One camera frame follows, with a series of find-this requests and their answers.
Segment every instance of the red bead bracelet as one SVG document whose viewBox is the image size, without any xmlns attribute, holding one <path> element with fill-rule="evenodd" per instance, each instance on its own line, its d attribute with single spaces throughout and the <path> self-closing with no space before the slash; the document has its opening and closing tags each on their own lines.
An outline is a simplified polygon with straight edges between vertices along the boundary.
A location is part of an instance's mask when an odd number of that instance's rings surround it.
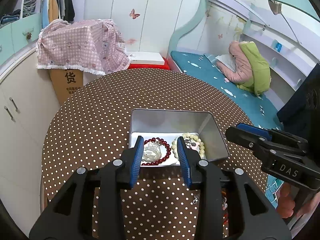
<svg viewBox="0 0 320 240">
<path fill-rule="evenodd" d="M 160 158 L 159 160 L 155 161 L 155 162 L 151 162 L 151 163 L 142 163 L 141 165 L 142 166 L 157 166 L 159 165 L 160 163 L 163 163 L 165 162 L 167 159 L 169 159 L 170 157 L 170 154 L 171 154 L 171 148 L 170 148 L 170 145 L 163 139 L 160 139 L 159 137 L 157 138 L 152 138 L 152 139 L 149 139 L 149 140 L 146 140 L 144 141 L 144 144 L 147 144 L 148 142 L 156 142 L 157 144 L 159 145 L 163 145 L 166 149 L 167 149 L 167 153 L 165 155 L 165 157 L 163 158 Z"/>
</svg>

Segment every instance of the pink checkered cloth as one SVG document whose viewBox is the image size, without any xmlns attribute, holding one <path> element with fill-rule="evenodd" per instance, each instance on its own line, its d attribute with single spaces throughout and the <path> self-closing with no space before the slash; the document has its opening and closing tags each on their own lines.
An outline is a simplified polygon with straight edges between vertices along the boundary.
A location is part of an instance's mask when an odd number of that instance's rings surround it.
<svg viewBox="0 0 320 240">
<path fill-rule="evenodd" d="M 86 20 L 69 24 L 54 20 L 39 34 L 38 67 L 79 69 L 105 75 L 127 69 L 125 41 L 112 20 Z"/>
</svg>

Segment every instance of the teal mattress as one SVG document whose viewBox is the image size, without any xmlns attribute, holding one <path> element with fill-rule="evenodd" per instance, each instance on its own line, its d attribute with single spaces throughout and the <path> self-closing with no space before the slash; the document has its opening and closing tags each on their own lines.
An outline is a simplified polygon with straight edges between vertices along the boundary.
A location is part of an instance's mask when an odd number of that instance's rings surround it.
<svg viewBox="0 0 320 240">
<path fill-rule="evenodd" d="M 257 97 L 248 91 L 237 88 L 235 84 L 228 82 L 217 66 L 204 55 L 172 51 L 171 57 L 182 72 L 207 82 L 231 98 L 245 112 L 254 126 L 282 129 L 276 115 L 277 109 L 265 95 Z M 266 189 L 266 196 L 274 207 L 277 206 L 274 199 L 275 181 L 276 178 L 269 175 Z"/>
</svg>

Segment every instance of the polka dot tablecloth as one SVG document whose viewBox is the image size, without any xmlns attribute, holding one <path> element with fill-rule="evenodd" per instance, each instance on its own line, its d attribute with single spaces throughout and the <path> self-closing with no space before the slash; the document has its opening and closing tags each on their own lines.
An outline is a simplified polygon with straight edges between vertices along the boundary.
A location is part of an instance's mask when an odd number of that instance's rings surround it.
<svg viewBox="0 0 320 240">
<path fill-rule="evenodd" d="M 225 94 L 186 74 L 160 69 L 132 69 L 108 74 L 73 94 L 57 112 L 45 138 L 42 175 L 51 200 L 80 166 L 101 168 L 128 148 L 134 108 L 210 111 L 221 131 L 229 158 L 220 166 L 242 168 L 264 192 L 267 175 L 248 149 L 230 143 L 225 130 L 239 122 L 251 124 Z M 198 205 L 181 178 L 138 180 L 122 191 L 127 239 L 192 240 Z M 97 237 L 99 190 L 93 207 L 93 236 Z M 224 225 L 224 236 L 228 224 Z"/>
</svg>

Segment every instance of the cabinet handle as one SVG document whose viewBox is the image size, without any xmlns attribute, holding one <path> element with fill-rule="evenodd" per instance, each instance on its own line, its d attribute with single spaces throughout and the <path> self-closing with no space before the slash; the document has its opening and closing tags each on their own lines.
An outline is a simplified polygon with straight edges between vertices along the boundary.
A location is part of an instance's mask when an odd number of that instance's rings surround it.
<svg viewBox="0 0 320 240">
<path fill-rule="evenodd" d="M 13 103 L 14 107 L 16 108 L 16 112 L 18 112 L 18 107 L 16 103 L 13 101 L 13 99 L 10 97 L 9 100 Z"/>
<path fill-rule="evenodd" d="M 11 117 L 11 120 L 13 120 L 13 116 L 12 116 L 12 114 L 10 113 L 9 109 L 8 109 L 6 106 L 4 106 L 4 109 L 7 110 L 8 114 L 9 114 L 10 117 Z"/>
<path fill-rule="evenodd" d="M 22 34 L 27 38 L 27 40 L 30 40 L 31 39 L 31 34 L 32 34 L 33 31 L 34 31 L 34 28 L 32 28 L 31 30 L 22 32 Z"/>
</svg>

